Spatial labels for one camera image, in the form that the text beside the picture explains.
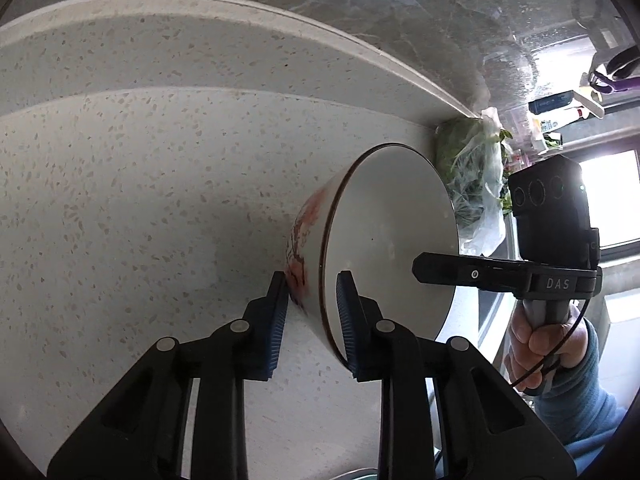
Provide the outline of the blue sleeve forearm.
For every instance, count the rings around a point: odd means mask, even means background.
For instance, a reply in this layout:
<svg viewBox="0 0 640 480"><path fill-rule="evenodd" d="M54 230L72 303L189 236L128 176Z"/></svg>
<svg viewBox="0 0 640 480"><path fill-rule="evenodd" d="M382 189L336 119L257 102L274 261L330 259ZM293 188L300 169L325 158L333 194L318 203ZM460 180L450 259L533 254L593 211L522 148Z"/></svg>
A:
<svg viewBox="0 0 640 480"><path fill-rule="evenodd" d="M627 411L600 385L599 341L586 321L588 346L578 365L559 368L534 411L572 456L582 474L611 440Z"/></svg>

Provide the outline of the right hand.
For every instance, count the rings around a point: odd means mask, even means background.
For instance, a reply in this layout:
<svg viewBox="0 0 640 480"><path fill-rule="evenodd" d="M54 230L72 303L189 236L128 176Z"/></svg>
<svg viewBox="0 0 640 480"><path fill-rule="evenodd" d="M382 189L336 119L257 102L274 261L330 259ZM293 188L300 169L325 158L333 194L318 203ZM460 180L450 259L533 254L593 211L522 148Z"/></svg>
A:
<svg viewBox="0 0 640 480"><path fill-rule="evenodd" d="M572 327L575 327L574 332L555 355L561 368L573 368L582 362L587 353L589 335L585 320L577 321L578 316L579 309L572 304L564 323L544 325L534 330L527 321L524 307L518 304L508 331L510 347L503 360L510 381L516 382L525 375L563 340Z"/></svg>

